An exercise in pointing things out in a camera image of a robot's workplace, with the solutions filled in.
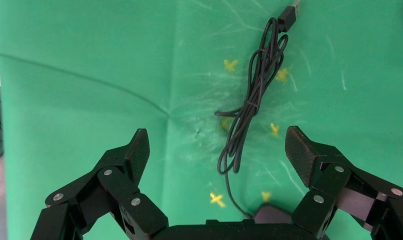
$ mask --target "silver screw head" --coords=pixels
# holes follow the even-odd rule
[[[63,193],[57,193],[56,195],[54,195],[53,200],[58,201],[58,200],[62,199],[63,196],[64,196]]]
[[[139,198],[134,198],[132,201],[131,201],[131,205],[132,206],[137,206],[138,204],[140,204],[141,203],[141,200],[139,199]]]
[[[394,194],[396,194],[397,196],[402,196],[402,195],[403,195],[403,192],[400,191],[400,190],[397,189],[397,188],[392,188],[392,189],[391,189],[391,192],[394,193]]]
[[[112,174],[112,170],[108,169],[108,170],[104,171],[103,174],[106,175],[106,176],[110,175],[110,174]]]
[[[315,200],[315,202],[317,202],[317,203],[319,203],[319,204],[324,203],[324,198],[321,197],[320,195],[315,195],[315,196],[313,197],[313,200]]]
[[[342,168],[341,166],[336,166],[334,169],[335,169],[337,172],[340,172],[340,173],[342,173],[342,172],[345,171],[345,169]]]

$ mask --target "yellow x mark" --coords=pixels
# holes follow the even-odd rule
[[[221,208],[225,208],[225,203],[222,201],[222,194],[216,196],[211,192],[210,197],[212,198],[212,200],[210,200],[211,204],[217,203]]]
[[[236,65],[239,63],[238,60],[230,61],[228,59],[225,59],[223,61],[223,64],[225,65],[225,70],[227,70],[230,73],[235,73],[236,72]]]

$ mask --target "usb plug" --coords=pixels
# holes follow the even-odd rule
[[[296,22],[296,16],[300,10],[300,0],[296,0],[291,6],[287,6],[278,17],[279,31],[286,33]]]

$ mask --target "green cloth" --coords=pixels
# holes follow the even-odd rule
[[[151,146],[140,189],[171,226],[243,219],[216,171],[226,134],[214,112],[243,103],[263,28],[290,4],[0,1],[8,238],[29,238],[47,195],[137,128],[147,128]],[[307,189],[284,152],[291,125],[403,187],[403,1],[302,0],[288,35],[230,177],[235,199],[251,212],[262,192],[297,206]],[[210,203],[211,193],[226,207]],[[370,238],[341,211],[327,234]],[[107,238],[127,239],[109,215],[85,235]]]

